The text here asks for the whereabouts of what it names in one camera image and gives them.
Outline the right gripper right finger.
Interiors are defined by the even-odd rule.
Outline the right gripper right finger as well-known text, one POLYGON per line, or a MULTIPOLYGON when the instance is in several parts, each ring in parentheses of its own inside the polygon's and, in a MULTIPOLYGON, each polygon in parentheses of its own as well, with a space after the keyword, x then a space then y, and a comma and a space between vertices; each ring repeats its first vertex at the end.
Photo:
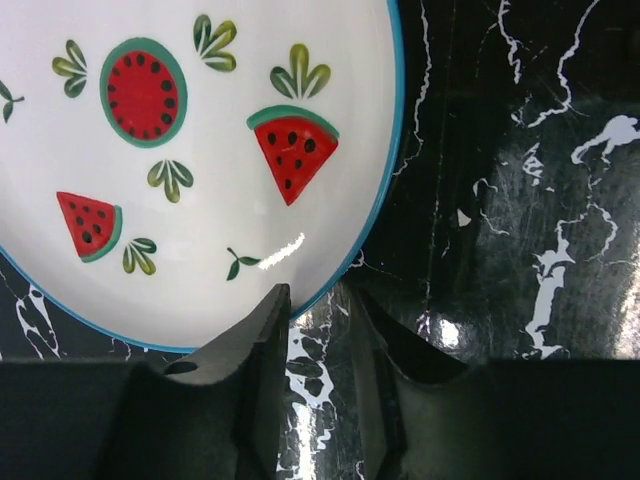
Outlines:
POLYGON ((635 360, 467 364, 350 293, 369 479, 635 479, 635 360))

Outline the white watermelon pattern plate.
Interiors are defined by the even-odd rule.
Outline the white watermelon pattern plate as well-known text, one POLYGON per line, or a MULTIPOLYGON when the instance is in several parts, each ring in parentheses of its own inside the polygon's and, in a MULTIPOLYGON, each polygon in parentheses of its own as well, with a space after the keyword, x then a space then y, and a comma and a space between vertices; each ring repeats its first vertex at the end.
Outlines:
POLYGON ((347 270, 405 100, 395 1, 5 1, 1 253, 124 342, 193 351, 347 270))

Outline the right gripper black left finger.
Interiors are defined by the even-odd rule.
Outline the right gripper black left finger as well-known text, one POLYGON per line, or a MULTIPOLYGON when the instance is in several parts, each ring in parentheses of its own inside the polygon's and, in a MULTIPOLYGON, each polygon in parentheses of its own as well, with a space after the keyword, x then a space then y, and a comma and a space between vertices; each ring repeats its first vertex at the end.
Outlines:
POLYGON ((157 369, 145 362, 1 365, 5 479, 272 479, 290 288, 157 369))

